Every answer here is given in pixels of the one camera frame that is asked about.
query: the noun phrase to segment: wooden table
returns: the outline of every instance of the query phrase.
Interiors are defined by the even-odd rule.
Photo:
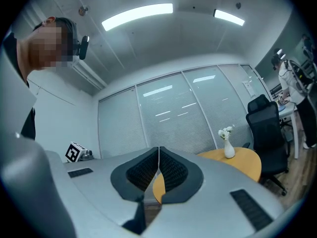
[[[234,150],[235,156],[231,159],[227,159],[224,156],[224,149],[217,149],[205,153],[200,153],[198,154],[198,156],[232,165],[251,179],[258,182],[262,169],[259,156],[254,151],[248,148],[235,147]],[[153,194],[156,200],[161,203],[162,196],[165,194],[165,184],[162,174],[159,174],[154,181]]]

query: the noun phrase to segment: office chair backrest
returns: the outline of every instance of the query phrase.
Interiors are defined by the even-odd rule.
[[[269,100],[265,97],[264,94],[261,94],[248,103],[248,113],[254,112],[258,109],[262,109],[267,104],[269,104]]]
[[[253,134],[254,150],[274,149],[284,144],[276,102],[248,113],[246,119]]]

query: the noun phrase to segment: white vase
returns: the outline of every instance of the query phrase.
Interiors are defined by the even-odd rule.
[[[224,140],[224,155],[228,159],[233,158],[235,155],[234,148],[230,144],[229,139]]]

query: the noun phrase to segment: table leg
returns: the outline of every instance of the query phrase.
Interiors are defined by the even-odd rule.
[[[296,127],[294,112],[291,114],[291,120],[292,120],[293,133],[294,133],[295,159],[298,159],[298,151],[299,151],[298,132],[297,132],[297,127]]]

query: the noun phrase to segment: light fixture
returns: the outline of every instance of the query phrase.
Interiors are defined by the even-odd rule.
[[[193,83],[199,82],[199,81],[204,81],[204,80],[208,80],[208,79],[213,79],[215,77],[215,75],[213,76],[208,76],[208,77],[200,77],[200,78],[195,78]]]
[[[160,115],[164,115],[164,114],[169,113],[169,112],[170,112],[170,111],[167,111],[167,112],[164,112],[164,113],[160,113],[160,114],[156,115],[156,117],[158,117],[158,116],[160,116]]]
[[[180,115],[177,115],[177,116],[179,117],[179,116],[182,116],[182,115],[184,115],[184,114],[187,114],[187,113],[188,113],[188,112],[186,112],[186,113],[182,113],[182,114],[180,114]]]
[[[160,3],[160,4],[152,4],[148,6],[143,6],[139,8],[135,8],[132,10],[127,10],[120,14],[117,14],[109,19],[106,19],[102,22],[102,25],[106,31],[110,29],[127,23],[129,21],[143,18],[147,16],[153,16],[158,14],[166,14],[173,13],[173,4],[171,3]]]
[[[243,26],[243,24],[245,22],[241,18],[238,18],[238,17],[236,17],[236,16],[234,16],[232,14],[229,14],[227,12],[224,12],[224,11],[221,11],[221,10],[217,10],[217,9],[214,10],[213,16],[215,18],[221,18],[221,19],[224,19],[224,20],[228,20],[228,21],[236,23],[236,24],[238,24],[240,26]]]
[[[170,119],[170,118],[167,118],[167,119],[164,119],[164,120],[161,120],[161,121],[166,121],[166,120],[168,120],[168,119]],[[161,122],[161,121],[160,121],[160,122]]]
[[[192,103],[192,104],[189,104],[189,105],[186,105],[186,106],[183,106],[182,109],[183,109],[183,108],[186,108],[186,107],[189,107],[189,106],[191,106],[191,105],[194,105],[194,104],[196,104],[196,103],[197,103],[197,102]]]
[[[147,96],[149,96],[149,95],[152,95],[152,94],[155,94],[155,93],[159,93],[159,92],[162,92],[162,91],[165,91],[165,90],[171,89],[171,88],[173,88],[173,86],[172,86],[172,85],[165,86],[165,87],[163,87],[163,88],[160,88],[160,89],[154,90],[154,91],[152,91],[152,92],[145,93],[145,94],[143,94],[143,96],[144,96],[144,97],[147,97]]]

